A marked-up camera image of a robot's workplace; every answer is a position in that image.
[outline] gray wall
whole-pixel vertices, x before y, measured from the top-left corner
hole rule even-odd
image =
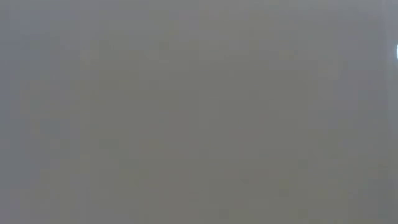
[[[3,223],[392,220],[381,2],[7,9]]]

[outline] gray surface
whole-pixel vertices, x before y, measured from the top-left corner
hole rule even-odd
[[[389,221],[379,1],[4,4],[2,223]]]

